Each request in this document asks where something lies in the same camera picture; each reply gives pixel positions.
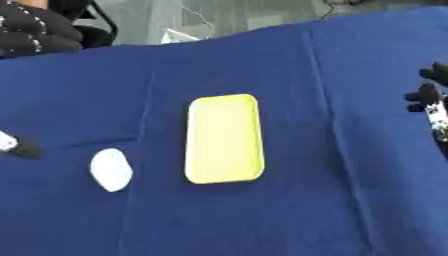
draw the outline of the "gray floor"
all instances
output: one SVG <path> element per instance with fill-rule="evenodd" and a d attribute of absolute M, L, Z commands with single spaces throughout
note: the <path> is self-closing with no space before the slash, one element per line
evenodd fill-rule
<path fill-rule="evenodd" d="M 167 28 L 201 39 L 219 37 L 260 27 L 316 20 L 330 9 L 322 0 L 97 1 L 120 26 L 118 44 L 159 44 Z M 336 5 L 329 18 L 433 5 L 440 1 L 444 0 L 370 0 L 357 7 Z"/>

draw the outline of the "white object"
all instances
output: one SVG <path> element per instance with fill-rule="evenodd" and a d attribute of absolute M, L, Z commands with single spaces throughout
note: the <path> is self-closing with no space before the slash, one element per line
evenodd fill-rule
<path fill-rule="evenodd" d="M 0 151 L 9 152 L 19 145 L 16 138 L 0 131 Z"/>
<path fill-rule="evenodd" d="M 168 28 L 165 30 L 161 43 L 172 44 L 193 41 L 199 41 L 199 38 Z"/>
<path fill-rule="evenodd" d="M 134 172 L 123 152 L 109 148 L 93 157 L 90 173 L 105 190 L 116 192 L 129 184 Z"/>

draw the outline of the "blue tablecloth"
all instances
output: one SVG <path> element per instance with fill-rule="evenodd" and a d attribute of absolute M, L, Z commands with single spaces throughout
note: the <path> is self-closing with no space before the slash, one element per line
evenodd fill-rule
<path fill-rule="evenodd" d="M 0 127 L 44 156 L 0 156 L 0 255 L 448 255 L 448 165 L 403 100 L 435 60 L 446 8 L 1 61 Z M 265 173 L 191 184 L 188 105 L 234 93 L 259 100 Z M 108 147 L 122 192 L 89 174 Z"/>

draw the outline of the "black chair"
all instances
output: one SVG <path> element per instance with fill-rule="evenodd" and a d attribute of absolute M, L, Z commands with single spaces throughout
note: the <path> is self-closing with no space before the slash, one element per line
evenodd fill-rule
<path fill-rule="evenodd" d="M 95 13 L 92 13 L 89 7 L 92 7 Z M 109 31 L 93 26 L 75 26 L 84 35 L 81 43 L 85 49 L 111 46 L 117 38 L 117 24 L 94 0 L 50 0 L 50 9 L 73 21 L 97 19 L 98 16 L 107 23 Z"/>

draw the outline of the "cable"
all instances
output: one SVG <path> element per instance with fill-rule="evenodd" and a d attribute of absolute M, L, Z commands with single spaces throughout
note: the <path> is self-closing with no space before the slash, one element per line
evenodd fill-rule
<path fill-rule="evenodd" d="M 204 24 L 207 25 L 207 27 L 210 29 L 210 36 L 208 36 L 207 38 L 211 38 L 211 37 L 213 37 L 213 36 L 215 35 L 215 27 L 213 26 L 213 24 L 212 24 L 211 22 L 209 22 L 209 21 L 204 17 L 204 15 L 202 15 L 202 14 L 200 14 L 200 13 L 198 13 L 198 12 L 192 11 L 191 9 L 187 8 L 187 7 L 186 7 L 185 5 L 183 5 L 183 4 L 181 4 L 181 7 L 182 7 L 182 9 L 184 9 L 185 11 L 187 11 L 187 12 L 189 12 L 189 13 L 192 13 L 192 14 L 198 16 L 198 17 L 202 20 L 202 22 L 204 22 Z"/>
<path fill-rule="evenodd" d="M 330 10 L 327 13 L 325 13 L 322 17 L 320 17 L 321 20 L 326 20 L 333 14 L 333 12 L 336 10 L 336 7 L 334 6 L 334 4 L 329 3 L 328 0 L 322 0 L 322 2 L 328 5 L 328 7 L 330 7 Z"/>

